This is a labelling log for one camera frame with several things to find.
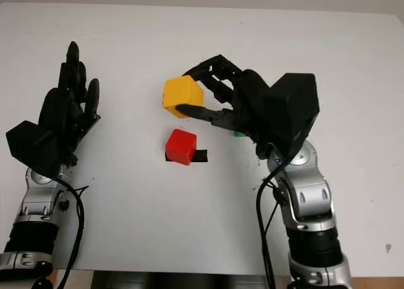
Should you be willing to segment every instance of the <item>metal arm segment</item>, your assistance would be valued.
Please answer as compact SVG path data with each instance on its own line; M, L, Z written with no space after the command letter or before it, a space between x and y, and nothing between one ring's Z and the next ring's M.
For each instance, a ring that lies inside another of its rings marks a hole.
M281 163L272 153L269 170ZM289 237L290 289L319 286L352 289L347 258L338 241L336 218L328 183L317 166L313 145L303 147L276 177L274 196L282 209Z
M71 170L63 165L58 177L71 182ZM0 254L0 285L9 288L21 282L21 288L51 288L45 277L53 270L54 241L69 201L64 186L30 168L25 179L27 192L4 253Z

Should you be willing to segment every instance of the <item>robotic hand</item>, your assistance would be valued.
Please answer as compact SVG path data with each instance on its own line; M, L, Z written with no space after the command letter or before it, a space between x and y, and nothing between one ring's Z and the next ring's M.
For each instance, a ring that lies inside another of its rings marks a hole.
M314 147L306 141L319 113L313 74L287 73L271 88L253 70L240 70L223 56L213 57L187 71L201 81L221 103L233 110L212 111L181 104L180 113L236 130L256 143L259 159L268 160L271 174L258 189L256 207L263 243L268 284L275 288L266 231L261 216L261 195L266 186L282 208L290 247L290 289L352 289L347 258L342 254L331 191L317 167ZM223 80L229 80L233 89ZM276 179L277 187L271 183Z
M84 208L80 194L69 184L73 177L70 167L77 164L73 153L78 143L100 119L98 80L91 80L88 90L85 84L85 65L79 60L77 44L71 42L58 87L46 95L38 125L24 121L6 134L11 155L28 170L27 192L4 253L0 254L0 287L52 288L46 277L52 273L54 241L69 208L66 191L76 199L79 229L58 288L64 287L73 267L83 235Z

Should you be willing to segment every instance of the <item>white table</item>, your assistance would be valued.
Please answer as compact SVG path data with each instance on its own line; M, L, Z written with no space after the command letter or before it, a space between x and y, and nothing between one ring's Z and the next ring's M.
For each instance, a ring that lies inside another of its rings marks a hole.
M101 121L77 151L86 228L75 268L260 274L254 209L267 174L252 143L162 108L165 80L222 53L268 84L314 73L321 113L310 135L333 190L343 251L354 276L404 276L404 27L390 15L73 4L0 5L0 248L25 192L25 167L5 132L37 122L77 41L100 80ZM219 105L206 92L206 106ZM167 163L174 128L198 135L209 163ZM268 193L266 214L273 201ZM66 265L75 210L59 232ZM287 274L279 213L269 238L276 274ZM385 245L391 244L389 253Z

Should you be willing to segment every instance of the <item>black cable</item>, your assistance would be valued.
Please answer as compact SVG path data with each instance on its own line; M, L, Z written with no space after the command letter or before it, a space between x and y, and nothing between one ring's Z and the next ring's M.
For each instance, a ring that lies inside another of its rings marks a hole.
M76 210L77 210L77 217L78 217L78 229L77 229L76 239L74 240L73 248L71 250L71 255L69 258L68 266L66 267L66 271L64 272L64 275L63 275L63 278L62 278L60 284L57 286L57 289L63 289L69 278L69 274L70 274L71 269L73 268L74 262L76 261L78 251L80 249L81 238L83 237L84 206L83 206L83 202L81 201L80 196L83 193L83 191L88 188L88 186L77 189L80 191L80 194L78 194L77 191L73 187L71 187L69 183L65 182L64 180L59 179L57 177L53 178L52 180L60 183L60 185L63 185L76 199Z
M283 161L280 165L278 165L269 176L267 176L263 182L261 183L258 192L257 192L257 198L256 198L256 211L257 211L257 217L258 217L258 225L259 225L259 232L261 234L261 243L262 243L262 253L263 253L263 258L264 258L264 266L265 266L265 275L266 279L268 281L268 286L270 289L276 289L275 285L275 277L273 275L273 270L272 270L272 263L271 263L271 257L270 257L270 251L268 249L268 244L266 242L266 234L265 234L265 228L264 228L264 222L263 222L263 217L261 214L261 198L263 195L263 192L266 188L266 186L271 183L271 179L273 179L282 169L284 169L290 161L292 161L293 158L289 158L285 161Z
M268 233L268 229L270 228L270 225L271 225L272 219L273 219L273 217L275 216L276 209L278 209L278 205L279 205L279 203L278 203L278 202L276 202L275 206L273 207L273 210L272 210L272 213L271 213L270 219L268 220L268 222L267 222L267 224L266 224L266 227L265 227L265 234L267 234L267 233Z

